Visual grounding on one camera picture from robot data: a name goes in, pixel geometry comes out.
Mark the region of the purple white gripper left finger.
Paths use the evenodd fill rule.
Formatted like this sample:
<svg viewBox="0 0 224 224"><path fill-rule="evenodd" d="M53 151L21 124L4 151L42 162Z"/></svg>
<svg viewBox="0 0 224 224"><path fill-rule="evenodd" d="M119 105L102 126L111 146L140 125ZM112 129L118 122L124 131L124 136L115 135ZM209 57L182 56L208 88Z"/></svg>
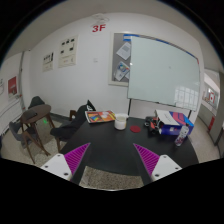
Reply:
<svg viewBox="0 0 224 224"><path fill-rule="evenodd" d="M65 180L70 180L78 169L89 146L90 144L86 143L65 155L58 153L42 165L41 169Z"/></svg>

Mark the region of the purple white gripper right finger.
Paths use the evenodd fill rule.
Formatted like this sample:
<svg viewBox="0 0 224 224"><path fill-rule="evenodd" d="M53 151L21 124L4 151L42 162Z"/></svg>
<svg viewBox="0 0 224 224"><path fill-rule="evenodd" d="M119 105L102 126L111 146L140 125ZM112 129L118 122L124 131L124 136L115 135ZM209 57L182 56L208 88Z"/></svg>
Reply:
<svg viewBox="0 0 224 224"><path fill-rule="evenodd" d="M157 155L151 150L134 144L143 165L153 181L157 181L181 170L181 167L168 155Z"/></svg>

